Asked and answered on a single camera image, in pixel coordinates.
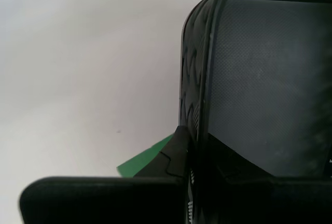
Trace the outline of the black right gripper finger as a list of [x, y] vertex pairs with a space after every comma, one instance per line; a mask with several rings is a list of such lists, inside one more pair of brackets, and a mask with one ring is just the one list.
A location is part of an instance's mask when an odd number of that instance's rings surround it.
[[47, 177], [27, 186], [19, 207], [24, 223], [189, 223], [188, 149], [179, 126], [133, 177]]
[[275, 177], [209, 134], [200, 223], [331, 223], [331, 179]]

